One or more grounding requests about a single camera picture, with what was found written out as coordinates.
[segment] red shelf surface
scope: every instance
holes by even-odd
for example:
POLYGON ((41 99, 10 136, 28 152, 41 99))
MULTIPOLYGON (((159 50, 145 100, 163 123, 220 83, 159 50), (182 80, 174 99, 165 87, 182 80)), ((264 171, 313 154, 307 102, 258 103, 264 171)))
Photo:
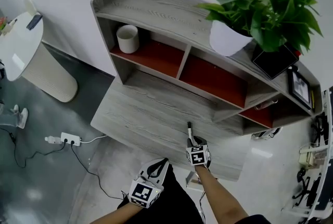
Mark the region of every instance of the red shelf surface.
POLYGON ((184 52, 150 40, 141 44, 139 49, 132 54, 123 53, 118 46, 111 50, 111 54, 176 78, 184 52))
POLYGON ((180 80, 244 108, 247 82, 196 56, 188 56, 180 80))
POLYGON ((255 110, 253 107, 239 113, 240 115, 247 117, 257 123, 264 125, 266 127, 273 127, 273 116, 269 107, 261 110, 255 110))

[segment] black box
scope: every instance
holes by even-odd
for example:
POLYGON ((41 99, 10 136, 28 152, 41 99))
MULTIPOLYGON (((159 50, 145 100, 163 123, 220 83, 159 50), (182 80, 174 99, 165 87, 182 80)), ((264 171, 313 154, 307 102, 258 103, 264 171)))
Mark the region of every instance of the black box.
POLYGON ((271 53, 264 52, 259 45, 256 45, 252 56, 252 62, 271 79, 280 75, 298 60, 296 50, 290 45, 282 45, 278 52, 271 53))

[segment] white round table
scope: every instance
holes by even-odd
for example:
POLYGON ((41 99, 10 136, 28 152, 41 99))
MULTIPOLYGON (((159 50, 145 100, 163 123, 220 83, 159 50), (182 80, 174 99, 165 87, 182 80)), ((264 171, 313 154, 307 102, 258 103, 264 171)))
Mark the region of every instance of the white round table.
POLYGON ((32 30, 27 29, 32 18, 28 12, 20 14, 12 30, 0 36, 0 59, 7 78, 14 81, 23 76, 61 102, 69 102, 78 84, 43 45, 43 19, 32 30))

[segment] black sleeve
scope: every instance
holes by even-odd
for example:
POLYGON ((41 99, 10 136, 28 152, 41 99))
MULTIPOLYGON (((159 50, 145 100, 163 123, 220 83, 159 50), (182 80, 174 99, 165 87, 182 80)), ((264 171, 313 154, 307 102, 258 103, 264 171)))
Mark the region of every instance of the black sleeve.
POLYGON ((271 224, 267 219, 262 215, 254 215, 247 218, 244 218, 238 221, 235 224, 271 224))

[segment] black pants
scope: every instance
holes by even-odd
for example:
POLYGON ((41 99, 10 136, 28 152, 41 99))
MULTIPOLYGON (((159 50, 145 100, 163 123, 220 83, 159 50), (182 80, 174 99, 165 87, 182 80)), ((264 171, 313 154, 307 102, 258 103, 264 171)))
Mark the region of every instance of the black pants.
MULTIPOLYGON (((195 203, 177 182, 171 165, 168 167, 163 186, 164 191, 156 202, 150 208, 141 210, 127 223, 202 224, 202 219, 195 203)), ((129 200, 126 197, 118 208, 127 203, 129 203, 129 200)))

